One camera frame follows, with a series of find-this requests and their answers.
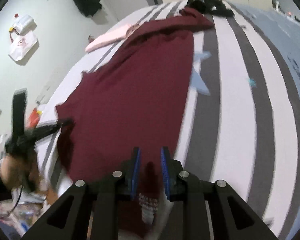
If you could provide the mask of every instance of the bed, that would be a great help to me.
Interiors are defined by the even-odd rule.
[[[110,30],[176,15],[186,3],[140,9]],[[210,96],[189,85],[174,158],[200,179],[227,181],[280,240],[290,240],[300,228],[300,26],[276,12],[225,4],[235,18],[206,16],[215,29],[194,33],[194,52],[211,54],[193,63]],[[56,120],[55,106],[76,89],[81,73],[102,67],[122,43],[74,65],[40,122]],[[73,182],[58,158],[59,135],[38,143],[37,151],[41,173],[61,196]],[[172,212],[161,239],[182,235],[169,233],[180,206]]]

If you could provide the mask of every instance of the human hand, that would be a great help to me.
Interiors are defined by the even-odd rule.
[[[28,173],[29,180],[39,185],[37,156],[36,154],[33,156],[33,159],[29,160],[29,162],[25,162],[22,158],[9,154],[3,158],[0,166],[0,177],[7,189],[11,190],[19,187],[22,183],[23,175]]]

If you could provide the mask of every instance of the black cable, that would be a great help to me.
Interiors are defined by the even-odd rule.
[[[20,198],[21,198],[21,195],[22,195],[22,190],[23,190],[23,186],[21,187],[21,190],[20,190],[20,195],[19,195],[19,197],[18,197],[18,200],[17,200],[17,202],[16,202],[16,204],[14,205],[14,207],[7,213],[7,214],[4,214],[4,215],[0,215],[0,219],[2,219],[2,218],[6,218],[6,217],[8,217],[8,216],[10,216],[11,215],[11,213],[16,209],[16,207],[18,206],[18,204],[19,204],[19,201],[20,201]]]

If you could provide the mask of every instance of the maroon blanket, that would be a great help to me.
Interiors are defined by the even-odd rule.
[[[72,180],[94,181],[120,167],[141,149],[138,193],[157,198],[162,184],[160,149],[173,154],[189,87],[192,32],[213,24],[192,8],[181,16],[144,23],[114,54],[108,64],[82,81],[67,101],[57,106],[60,119],[72,118],[70,131],[58,139],[58,153]],[[138,203],[121,206],[121,228],[142,235]]]

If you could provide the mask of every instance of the blue gripper pad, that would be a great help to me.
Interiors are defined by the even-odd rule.
[[[141,157],[140,157],[140,148],[137,149],[137,157],[136,162],[134,163],[133,168],[133,175],[131,179],[131,199],[134,199],[134,197],[137,194],[137,188],[138,188],[138,179],[139,179],[139,171],[140,171],[140,163],[141,163]]]
[[[163,184],[164,184],[166,196],[167,199],[170,200],[170,177],[169,177],[167,159],[163,148],[161,148],[161,169],[162,169]]]

